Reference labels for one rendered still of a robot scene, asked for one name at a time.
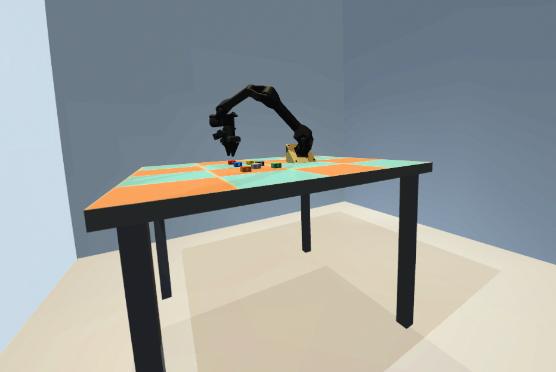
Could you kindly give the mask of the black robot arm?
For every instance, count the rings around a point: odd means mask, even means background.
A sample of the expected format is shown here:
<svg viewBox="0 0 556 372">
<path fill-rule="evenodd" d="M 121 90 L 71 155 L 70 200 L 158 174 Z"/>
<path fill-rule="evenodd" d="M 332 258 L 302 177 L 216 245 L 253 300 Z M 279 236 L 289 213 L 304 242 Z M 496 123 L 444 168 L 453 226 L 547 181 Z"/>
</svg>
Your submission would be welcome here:
<svg viewBox="0 0 556 372">
<path fill-rule="evenodd" d="M 294 131 L 294 139 L 298 141 L 297 146 L 294 147 L 297 157 L 308 157 L 308 152 L 311 150 L 314 140 L 311 129 L 299 123 L 281 102 L 277 91 L 272 86 L 249 84 L 233 97 L 223 100 L 216 106 L 216 114 L 209 115 L 210 126 L 234 126 L 234 117 L 238 117 L 238 115 L 235 112 L 230 114 L 228 112 L 247 97 L 252 97 L 273 109 Z M 217 130 L 217 133 L 212 135 L 214 140 L 224 136 L 228 137 L 226 130 Z"/>
</svg>

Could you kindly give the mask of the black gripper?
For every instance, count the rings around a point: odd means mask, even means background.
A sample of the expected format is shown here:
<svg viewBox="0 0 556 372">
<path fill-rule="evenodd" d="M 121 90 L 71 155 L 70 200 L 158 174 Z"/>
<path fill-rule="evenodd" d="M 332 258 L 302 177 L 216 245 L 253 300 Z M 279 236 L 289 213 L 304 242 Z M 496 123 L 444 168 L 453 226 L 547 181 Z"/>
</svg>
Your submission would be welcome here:
<svg viewBox="0 0 556 372">
<path fill-rule="evenodd" d="M 234 126 L 223 126 L 223 130 L 226 130 L 228 137 L 224 136 L 220 139 L 221 144 L 225 147 L 227 155 L 234 157 L 237 147 L 239 145 L 240 136 L 235 136 L 236 128 Z"/>
</svg>

